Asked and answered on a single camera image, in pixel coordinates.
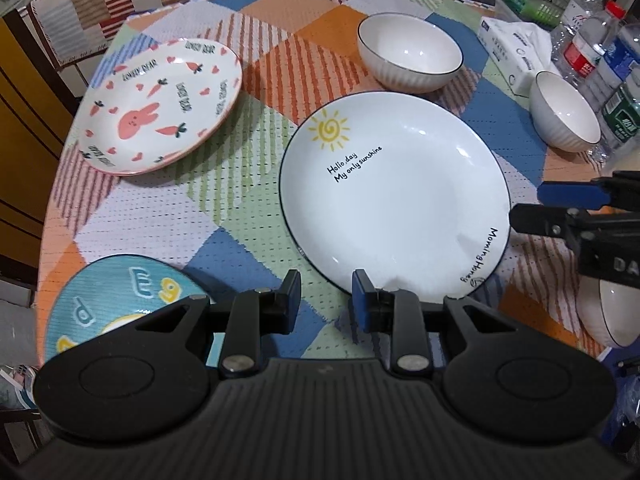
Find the large white sunshine plate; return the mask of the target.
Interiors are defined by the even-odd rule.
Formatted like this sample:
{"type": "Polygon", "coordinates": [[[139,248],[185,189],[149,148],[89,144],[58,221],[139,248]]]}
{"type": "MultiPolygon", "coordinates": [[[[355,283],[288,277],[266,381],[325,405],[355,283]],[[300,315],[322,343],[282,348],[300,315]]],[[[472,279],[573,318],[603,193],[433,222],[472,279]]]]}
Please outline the large white sunshine plate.
{"type": "Polygon", "coordinates": [[[312,113],[285,149],[279,195],[300,252],[343,290],[360,269],[424,301],[462,297],[508,244],[495,155],[460,118],[408,94],[356,93],[312,113]]]}

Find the white tissue box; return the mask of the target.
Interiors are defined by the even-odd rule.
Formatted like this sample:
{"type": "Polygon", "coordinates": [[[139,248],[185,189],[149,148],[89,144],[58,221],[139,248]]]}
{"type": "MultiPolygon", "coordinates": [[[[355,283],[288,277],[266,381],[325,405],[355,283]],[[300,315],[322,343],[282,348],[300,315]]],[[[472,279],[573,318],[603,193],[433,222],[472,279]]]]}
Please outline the white tissue box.
{"type": "Polygon", "coordinates": [[[550,34],[534,23],[484,16],[476,36],[516,96],[529,95],[538,73],[559,73],[551,59],[550,34]]]}

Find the green plastic basket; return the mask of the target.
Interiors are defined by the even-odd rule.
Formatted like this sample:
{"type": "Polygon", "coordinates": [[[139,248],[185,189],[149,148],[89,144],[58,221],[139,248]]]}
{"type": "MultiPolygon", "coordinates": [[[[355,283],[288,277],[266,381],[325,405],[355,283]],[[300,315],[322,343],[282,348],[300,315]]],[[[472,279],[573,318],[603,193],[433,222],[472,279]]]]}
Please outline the green plastic basket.
{"type": "Polygon", "coordinates": [[[559,25],[567,7],[566,0],[501,0],[522,21],[536,23],[545,29],[559,25]]]}

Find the water bottle blue label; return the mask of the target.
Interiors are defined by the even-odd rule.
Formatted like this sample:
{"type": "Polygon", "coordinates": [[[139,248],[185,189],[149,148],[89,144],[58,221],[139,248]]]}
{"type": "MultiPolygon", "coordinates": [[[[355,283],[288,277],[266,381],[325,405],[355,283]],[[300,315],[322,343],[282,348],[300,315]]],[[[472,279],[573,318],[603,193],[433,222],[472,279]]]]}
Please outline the water bottle blue label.
{"type": "Polygon", "coordinates": [[[597,112],[639,66],[639,22],[624,25],[584,84],[584,96],[597,112]]]}

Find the white bowl table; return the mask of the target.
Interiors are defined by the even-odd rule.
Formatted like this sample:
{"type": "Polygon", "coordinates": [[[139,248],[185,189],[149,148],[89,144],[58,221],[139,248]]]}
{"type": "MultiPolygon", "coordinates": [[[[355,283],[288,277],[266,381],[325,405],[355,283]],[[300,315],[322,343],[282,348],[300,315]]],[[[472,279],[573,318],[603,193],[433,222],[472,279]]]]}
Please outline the white bowl table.
{"type": "Polygon", "coordinates": [[[379,13],[357,29],[358,52],[383,87],[411,94],[445,87],[463,65],[459,45],[441,28],[416,16],[379,13]]]}

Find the white bowl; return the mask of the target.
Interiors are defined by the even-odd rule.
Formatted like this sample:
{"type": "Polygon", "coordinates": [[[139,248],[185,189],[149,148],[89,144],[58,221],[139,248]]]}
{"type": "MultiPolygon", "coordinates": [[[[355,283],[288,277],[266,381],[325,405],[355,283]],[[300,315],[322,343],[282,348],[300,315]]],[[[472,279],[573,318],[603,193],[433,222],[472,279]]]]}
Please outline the white bowl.
{"type": "Polygon", "coordinates": [[[545,144],[581,153],[601,140],[596,114],[571,84],[555,73],[539,72],[529,90],[529,114],[545,144]]]}
{"type": "Polygon", "coordinates": [[[625,285],[582,276],[577,296],[578,318],[599,344],[626,348],[639,337],[639,291],[625,285]]]}

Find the checkered colourful tablecloth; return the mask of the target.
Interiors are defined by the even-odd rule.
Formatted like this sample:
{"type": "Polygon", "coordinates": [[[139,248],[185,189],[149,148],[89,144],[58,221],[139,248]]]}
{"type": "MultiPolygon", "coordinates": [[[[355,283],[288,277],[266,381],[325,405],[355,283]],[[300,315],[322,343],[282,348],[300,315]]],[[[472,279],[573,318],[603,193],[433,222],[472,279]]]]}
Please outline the checkered colourful tablecloth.
{"type": "Polygon", "coordinates": [[[36,347],[66,348],[85,337],[73,320],[51,318],[64,284],[86,264],[116,254],[176,266],[210,292],[303,277],[304,301],[280,356],[379,356],[378,336],[356,329],[346,297],[295,248],[281,216],[278,172],[297,125],[339,96],[376,88],[357,51],[357,27],[370,14],[426,18],[460,44],[460,74],[434,101],[488,144],[512,200],[531,202],[544,180],[588,180],[591,160],[550,150],[476,38],[488,7],[468,0],[192,0],[128,18],[92,77],[98,86],[137,53],[179,37],[212,38],[243,64],[238,104],[196,151],[144,176],[94,170],[70,130],[49,198],[40,250],[36,347]]]}

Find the yellow wooden chair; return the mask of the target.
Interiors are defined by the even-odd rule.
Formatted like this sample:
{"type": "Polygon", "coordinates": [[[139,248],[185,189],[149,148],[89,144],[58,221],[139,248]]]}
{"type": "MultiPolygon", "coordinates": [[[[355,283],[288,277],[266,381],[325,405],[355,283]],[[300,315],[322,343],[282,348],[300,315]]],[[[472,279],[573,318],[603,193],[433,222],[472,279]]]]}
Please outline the yellow wooden chair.
{"type": "Polygon", "coordinates": [[[35,268],[78,101],[17,11],[1,18],[0,106],[1,255],[35,268]]]}

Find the pink rabbit carrot plate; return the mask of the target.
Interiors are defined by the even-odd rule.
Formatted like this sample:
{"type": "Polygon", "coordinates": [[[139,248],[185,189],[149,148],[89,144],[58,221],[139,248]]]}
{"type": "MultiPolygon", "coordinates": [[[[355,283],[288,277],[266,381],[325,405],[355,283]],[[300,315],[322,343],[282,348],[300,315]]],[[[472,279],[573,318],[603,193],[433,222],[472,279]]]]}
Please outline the pink rabbit carrot plate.
{"type": "Polygon", "coordinates": [[[224,122],[239,97],[242,65],[209,39],[176,39],[117,64],[76,116],[80,154],[127,177],[186,156],[224,122]]]}

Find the blue fried egg plate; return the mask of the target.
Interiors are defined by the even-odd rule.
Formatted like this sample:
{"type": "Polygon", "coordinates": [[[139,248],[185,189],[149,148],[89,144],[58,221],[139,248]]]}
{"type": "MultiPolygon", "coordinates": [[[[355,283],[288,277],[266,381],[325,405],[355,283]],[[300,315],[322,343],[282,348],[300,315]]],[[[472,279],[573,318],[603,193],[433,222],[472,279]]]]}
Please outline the blue fried egg plate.
{"type": "Polygon", "coordinates": [[[43,359],[204,292],[180,270],[147,256],[93,261],[56,294],[44,330],[43,359]]]}

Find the water bottle green label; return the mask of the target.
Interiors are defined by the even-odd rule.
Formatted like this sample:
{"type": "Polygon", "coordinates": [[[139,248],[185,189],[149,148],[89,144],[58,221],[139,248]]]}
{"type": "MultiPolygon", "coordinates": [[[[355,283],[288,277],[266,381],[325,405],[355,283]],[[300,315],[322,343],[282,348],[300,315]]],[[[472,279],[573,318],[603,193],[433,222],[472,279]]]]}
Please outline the water bottle green label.
{"type": "Polygon", "coordinates": [[[601,140],[593,151],[604,162],[639,133],[639,69],[635,67],[597,114],[601,140]]]}

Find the water bottle red label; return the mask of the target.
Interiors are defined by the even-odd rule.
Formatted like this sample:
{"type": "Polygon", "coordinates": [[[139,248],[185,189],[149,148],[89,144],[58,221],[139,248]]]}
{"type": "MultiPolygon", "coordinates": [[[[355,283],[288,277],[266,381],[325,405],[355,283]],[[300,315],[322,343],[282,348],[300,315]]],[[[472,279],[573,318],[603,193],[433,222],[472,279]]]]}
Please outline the water bottle red label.
{"type": "Polygon", "coordinates": [[[602,10],[585,19],[556,63],[563,79],[577,87],[597,68],[625,14],[614,0],[608,0],[602,10]]]}

